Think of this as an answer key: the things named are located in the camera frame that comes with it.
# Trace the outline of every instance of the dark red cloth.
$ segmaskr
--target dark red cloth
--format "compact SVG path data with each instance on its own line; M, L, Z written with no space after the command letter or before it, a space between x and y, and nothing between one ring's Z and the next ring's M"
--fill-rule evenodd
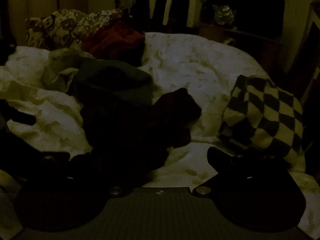
M144 40L143 34L119 20L88 36L83 40L81 49L97 59L118 59L122 52L137 48Z

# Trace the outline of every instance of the aluminum foil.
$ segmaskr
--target aluminum foil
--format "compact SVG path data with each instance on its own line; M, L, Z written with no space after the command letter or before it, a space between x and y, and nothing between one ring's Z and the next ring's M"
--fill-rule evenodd
M236 10L232 10L228 5L213 5L215 14L214 21L219 25L232 25L235 21Z

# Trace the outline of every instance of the ribbed plastic surface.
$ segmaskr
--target ribbed plastic surface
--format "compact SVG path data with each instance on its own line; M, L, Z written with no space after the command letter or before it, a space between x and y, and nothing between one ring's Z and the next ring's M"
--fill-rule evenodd
M108 201L92 240L231 240L280 239L252 232L227 221L210 199L191 195L187 188L139 188Z

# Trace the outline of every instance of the green cloth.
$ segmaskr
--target green cloth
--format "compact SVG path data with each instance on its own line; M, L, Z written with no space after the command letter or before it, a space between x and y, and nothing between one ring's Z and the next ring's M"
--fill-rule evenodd
M152 105L151 76L117 60L85 59L74 77L69 93L81 103L100 103L111 93L137 107Z

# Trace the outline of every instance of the white fabric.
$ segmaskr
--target white fabric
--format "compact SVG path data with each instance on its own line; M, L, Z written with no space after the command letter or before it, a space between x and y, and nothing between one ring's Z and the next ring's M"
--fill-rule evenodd
M48 55L47 50L17 47L0 66L0 98L37 119L33 126L9 121L8 127L39 151L67 151L71 157L90 152L81 128L81 106L62 92L42 89Z
M193 142L214 141L240 74L268 76L247 53L199 36L146 33L145 43L140 69L149 73L157 86L154 102L185 87L202 108L191 130Z
M154 172L155 179L143 187L189 187L194 188L218 173L207 162L211 144L190 143L172 149L165 165Z
M313 240L320 238L320 193L303 193L306 199L306 210L298 228Z

